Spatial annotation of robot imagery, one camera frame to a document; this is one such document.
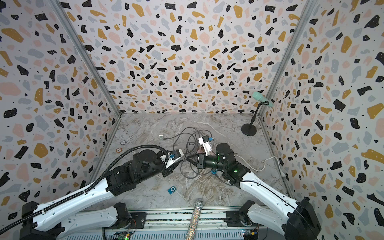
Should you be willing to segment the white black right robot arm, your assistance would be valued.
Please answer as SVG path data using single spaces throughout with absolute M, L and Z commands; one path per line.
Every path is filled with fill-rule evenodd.
M 221 172 L 229 184 L 254 196 L 264 206 L 245 203 L 239 210 L 245 225 L 261 224 L 284 236 L 286 240 L 316 240 L 321 224 L 314 207 L 303 199 L 290 198 L 262 181 L 254 172 L 238 162 L 228 144 L 219 144 L 214 155 L 199 153 L 188 156 L 187 161 L 198 169 Z

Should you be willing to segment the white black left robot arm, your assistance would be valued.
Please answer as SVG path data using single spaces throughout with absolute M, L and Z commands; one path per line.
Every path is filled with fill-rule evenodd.
M 184 156 L 182 150 L 167 151 L 156 145 L 141 145 L 118 156 L 91 184 L 65 197 L 23 206 L 22 218 L 1 229 L 1 234 L 22 225 L 21 240 L 58 240 L 92 228 L 122 229 L 133 218 L 124 203 L 104 210 L 85 209 L 133 190 L 158 174 L 172 173 Z

